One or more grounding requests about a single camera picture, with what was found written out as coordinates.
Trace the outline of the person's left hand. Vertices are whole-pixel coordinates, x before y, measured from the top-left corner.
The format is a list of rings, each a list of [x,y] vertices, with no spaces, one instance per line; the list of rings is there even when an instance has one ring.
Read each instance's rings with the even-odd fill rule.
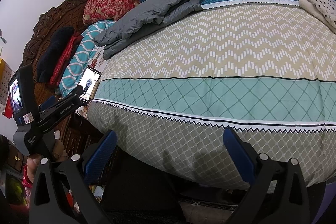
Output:
[[[68,156],[66,151],[64,150],[63,143],[56,139],[54,149],[52,152],[54,158],[56,159],[56,162],[65,161]],[[34,182],[35,174],[38,169],[38,165],[40,164],[42,159],[41,155],[35,154],[27,158],[27,178],[30,180],[31,183]]]

